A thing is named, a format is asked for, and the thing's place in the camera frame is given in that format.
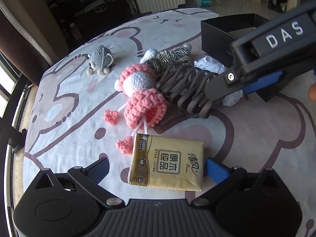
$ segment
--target crocheted ear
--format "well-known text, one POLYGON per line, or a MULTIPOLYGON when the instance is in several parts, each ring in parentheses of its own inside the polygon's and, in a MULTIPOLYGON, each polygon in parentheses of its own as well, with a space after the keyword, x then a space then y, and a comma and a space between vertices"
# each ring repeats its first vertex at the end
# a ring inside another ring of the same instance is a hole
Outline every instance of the crocheted ear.
POLYGON ((150 59, 156 57, 158 54, 158 51, 156 49, 149 49, 147 52, 145 52, 144 57, 140 60, 139 63, 145 63, 146 61, 149 61, 150 59))
POLYGON ((188 52, 191 52, 192 50, 191 44, 189 44, 188 42, 185 42, 182 46, 184 46, 188 52))
POLYGON ((121 88, 120 88, 120 86, 119 86, 119 79, 117 79, 117 80, 115 81, 114 89, 115 89, 116 91, 118 91, 118 92, 122 92, 122 90, 121 90, 121 88))

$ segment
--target bed sheet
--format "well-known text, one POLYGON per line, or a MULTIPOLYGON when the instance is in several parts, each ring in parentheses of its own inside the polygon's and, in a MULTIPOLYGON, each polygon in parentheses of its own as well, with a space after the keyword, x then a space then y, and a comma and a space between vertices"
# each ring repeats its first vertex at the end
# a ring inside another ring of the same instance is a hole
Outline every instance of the bed sheet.
MULTIPOLYGON (((107 124, 103 113, 106 108, 118 109, 128 100, 123 93, 115 92, 114 82, 149 48, 169 50, 189 42, 193 59, 204 57, 200 21, 217 16, 201 8, 145 16, 95 37, 47 70, 26 137, 24 190, 41 168, 61 173, 77 165, 86 167, 100 157, 110 162, 110 172, 100 185, 125 202, 130 198, 190 201, 212 188, 215 184, 208 177, 204 178, 202 192, 129 185, 131 156, 121 154, 115 142, 131 130, 124 119, 115 126, 107 124), (114 66, 108 75, 89 76, 87 55, 100 45, 112 48, 114 66)), ((314 82, 312 72, 307 72, 268 103, 253 93, 248 101, 213 109, 208 119, 191 118, 170 107, 149 133, 204 141, 204 157, 215 157, 229 167, 239 165, 249 172, 273 167, 302 208, 297 236, 310 236, 316 219, 316 104, 308 100, 307 92, 314 82)))

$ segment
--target yellow tissue pack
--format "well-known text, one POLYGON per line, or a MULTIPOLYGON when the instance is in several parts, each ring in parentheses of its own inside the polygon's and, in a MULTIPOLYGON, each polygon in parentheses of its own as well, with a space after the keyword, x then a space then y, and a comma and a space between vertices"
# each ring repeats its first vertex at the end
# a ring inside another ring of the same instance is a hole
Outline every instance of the yellow tissue pack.
POLYGON ((137 134, 129 184, 201 191, 203 142, 137 134))

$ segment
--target pink crocheted doll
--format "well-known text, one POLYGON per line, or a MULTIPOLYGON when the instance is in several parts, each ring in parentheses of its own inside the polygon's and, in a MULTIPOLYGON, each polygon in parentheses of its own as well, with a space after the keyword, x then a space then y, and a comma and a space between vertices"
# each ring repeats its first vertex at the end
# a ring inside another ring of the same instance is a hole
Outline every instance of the pink crocheted doll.
POLYGON ((154 89, 154 73, 146 64, 134 64, 121 73, 115 82, 115 89, 125 93, 129 100, 117 111, 104 111, 104 120, 115 125, 119 113, 125 108, 124 117, 127 125, 134 130, 123 141, 118 140, 116 147, 123 154, 132 154, 133 136, 139 129, 154 127, 164 117, 167 106, 165 98, 154 89))

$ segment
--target screw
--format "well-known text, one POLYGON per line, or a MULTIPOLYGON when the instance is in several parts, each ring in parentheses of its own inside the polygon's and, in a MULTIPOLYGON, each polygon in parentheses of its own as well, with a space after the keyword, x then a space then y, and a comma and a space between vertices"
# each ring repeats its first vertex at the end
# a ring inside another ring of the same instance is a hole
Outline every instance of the screw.
POLYGON ((160 206, 162 206, 162 203, 158 201, 158 202, 154 203, 154 206, 159 208, 160 206))
POLYGON ((107 199, 106 203, 109 206, 118 206, 118 205, 122 204, 122 200, 120 198, 113 197, 113 198, 107 199))
POLYGON ((229 74, 228 74, 228 80, 229 80, 229 81, 233 81, 234 78, 235 78, 235 76, 234 76, 233 73, 229 73, 229 74))
POLYGON ((209 201, 205 198, 196 198, 193 201, 193 204, 198 206, 198 207, 202 207, 202 206, 206 206, 207 204, 209 204, 209 201))

